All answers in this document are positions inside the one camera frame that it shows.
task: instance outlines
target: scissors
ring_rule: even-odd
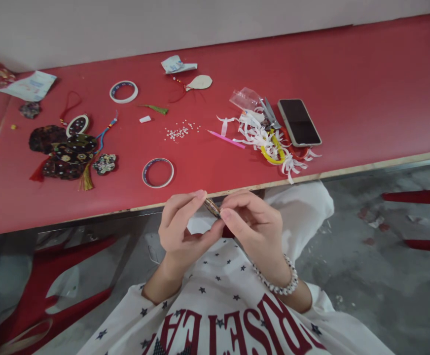
[[[283,147],[279,144],[279,141],[277,140],[276,135],[274,134],[274,130],[281,129],[283,127],[277,122],[276,116],[274,115],[273,109],[272,109],[271,105],[269,104],[268,98],[265,97],[264,99],[266,101],[266,104],[263,102],[263,100],[260,100],[260,101],[261,101],[261,105],[263,106],[263,109],[264,109],[264,116],[268,119],[269,122],[271,122],[272,128],[269,131],[269,134],[271,134],[271,136],[272,136],[271,140],[273,141],[274,146],[278,150],[279,160],[276,160],[276,159],[273,159],[272,157],[270,157],[269,154],[266,152],[266,148],[263,146],[261,147],[261,153],[264,155],[264,157],[270,163],[275,164],[275,165],[280,165],[286,160],[286,155],[284,154]]]
[[[281,132],[284,134],[284,138],[289,142],[289,143],[291,143],[288,147],[287,147],[287,149],[288,149],[288,151],[289,151],[289,153],[291,153],[292,154],[292,157],[294,158],[294,159],[297,159],[297,160],[302,160],[302,159],[304,159],[306,156],[307,156],[307,154],[309,153],[309,148],[307,147],[307,148],[304,148],[304,152],[299,156],[299,155],[297,155],[297,153],[295,152],[295,150],[294,150],[294,147],[292,146],[292,142],[290,141],[290,136],[289,136],[289,133],[287,132],[287,129],[284,127],[284,126],[281,126],[280,124],[279,124],[279,122],[277,121],[277,119],[276,119],[276,116],[274,115],[274,112],[273,112],[273,108],[271,107],[271,105],[269,104],[269,101],[268,101],[268,98],[267,97],[264,97],[264,100],[265,100],[265,102],[266,102],[266,104],[264,104],[264,102],[263,102],[263,100],[260,100],[261,101],[261,105],[263,106],[263,109],[264,109],[264,112],[265,113],[267,113],[267,115],[266,115],[266,118],[268,119],[268,121],[269,122],[271,122],[271,126],[272,126],[272,129],[271,129],[271,131],[269,132],[269,133],[274,133],[274,130],[281,130]],[[273,136],[273,142],[275,141],[275,144],[276,144],[276,146],[279,146],[279,147],[281,147],[281,145],[279,144],[279,142],[278,142],[278,140],[276,139],[276,137],[275,136]],[[267,156],[267,154],[264,154],[264,152],[266,151],[266,150],[263,150],[264,149],[264,147],[261,147],[261,150],[263,151],[263,155],[266,157]],[[268,159],[271,163],[273,163],[273,164],[282,164],[283,162],[284,162],[284,160],[285,160],[285,158],[283,158],[282,159],[282,162],[280,162],[280,163],[274,163],[274,161],[272,161],[272,160],[270,160],[270,159]]]

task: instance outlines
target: red chair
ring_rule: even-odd
[[[72,266],[108,248],[111,236],[64,249],[65,243],[36,251],[33,269],[15,311],[0,325],[0,354],[30,355],[107,300],[112,287],[55,314],[46,313],[59,297],[46,297],[56,278]]]
[[[430,205],[430,191],[396,192],[382,194],[383,200],[394,202],[421,203]],[[404,240],[413,249],[430,251],[430,240]]]

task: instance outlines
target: tape roll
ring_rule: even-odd
[[[168,179],[164,184],[159,185],[159,186],[154,186],[154,185],[151,185],[151,184],[147,181],[147,176],[146,176],[146,174],[147,174],[147,171],[149,170],[149,167],[150,167],[152,164],[154,164],[155,162],[158,162],[158,161],[164,161],[164,162],[168,163],[168,164],[171,166],[171,176],[169,177],[169,179]],[[147,186],[152,187],[152,188],[161,188],[161,187],[166,187],[166,186],[167,186],[167,185],[169,185],[169,183],[172,181],[172,178],[173,178],[173,177],[174,177],[174,165],[172,165],[172,163],[171,163],[169,160],[165,159],[165,158],[156,158],[156,159],[153,159],[153,160],[149,161],[149,162],[145,165],[145,167],[144,167],[144,169],[143,169],[143,182],[144,182]]]
[[[134,93],[133,93],[130,97],[126,98],[126,99],[118,100],[118,99],[115,97],[115,93],[116,93],[116,91],[117,91],[120,87],[122,87],[122,86],[126,86],[126,85],[132,86],[132,87],[135,89]],[[133,100],[136,98],[136,96],[138,96],[138,87],[137,87],[137,86],[136,86],[136,84],[135,84],[134,82],[132,82],[132,81],[128,81],[128,80],[120,81],[120,82],[118,82],[118,83],[114,84],[114,85],[112,86],[112,88],[110,89],[110,97],[111,97],[111,99],[112,99],[113,101],[115,101],[117,104],[127,104],[128,102],[133,101]]]

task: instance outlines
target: bracelet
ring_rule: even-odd
[[[266,280],[266,278],[261,274],[261,272],[258,270],[255,264],[253,264],[253,268],[256,274],[258,275],[258,277],[261,279],[261,281],[263,281],[263,284],[265,284],[266,287],[269,288],[271,292],[288,295],[288,294],[292,294],[295,291],[295,289],[297,288],[298,280],[297,280],[297,271],[294,267],[293,262],[286,256],[286,254],[284,254],[284,259],[286,259],[286,263],[289,265],[289,267],[292,270],[292,277],[290,279],[290,283],[286,287],[274,286],[272,283]]]

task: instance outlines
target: smartphone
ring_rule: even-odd
[[[279,100],[278,107],[293,146],[322,144],[319,133],[301,99]]]

